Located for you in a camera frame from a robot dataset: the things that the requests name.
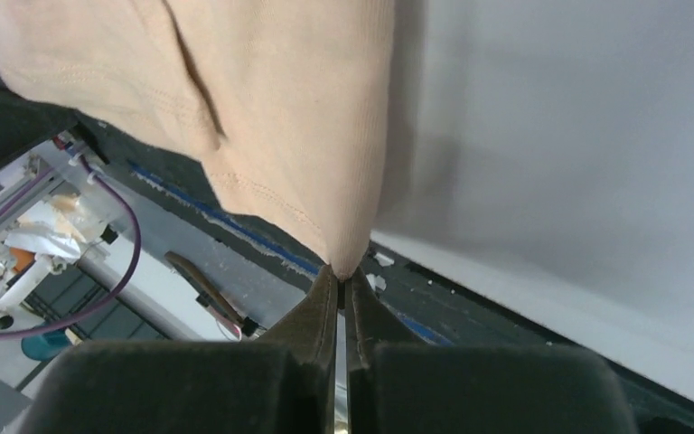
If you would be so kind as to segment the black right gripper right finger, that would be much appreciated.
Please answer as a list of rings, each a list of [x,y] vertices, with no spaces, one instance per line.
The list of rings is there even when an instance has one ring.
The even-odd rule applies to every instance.
[[[352,433],[634,433],[607,363],[568,345],[428,344],[361,272],[344,283]]]

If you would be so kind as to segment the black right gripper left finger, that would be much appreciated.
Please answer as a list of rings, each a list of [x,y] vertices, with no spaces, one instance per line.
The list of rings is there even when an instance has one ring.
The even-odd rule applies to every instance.
[[[241,343],[92,341],[50,370],[22,433],[331,433],[339,282]]]

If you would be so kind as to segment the beige t shirt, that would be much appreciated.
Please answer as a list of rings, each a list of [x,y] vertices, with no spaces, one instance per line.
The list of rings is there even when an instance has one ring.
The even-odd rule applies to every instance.
[[[349,277],[388,129],[391,1],[0,1],[0,77],[197,161]]]

